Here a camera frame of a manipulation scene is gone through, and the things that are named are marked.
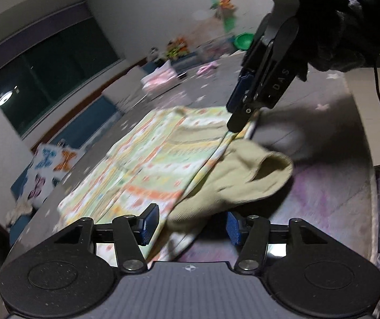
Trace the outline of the right gloved hand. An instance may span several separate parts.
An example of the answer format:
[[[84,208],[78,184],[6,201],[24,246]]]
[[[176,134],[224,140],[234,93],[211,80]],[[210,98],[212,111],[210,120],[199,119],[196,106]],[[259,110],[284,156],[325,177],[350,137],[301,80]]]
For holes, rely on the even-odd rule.
[[[347,72],[380,54],[380,0],[304,0],[302,71]]]

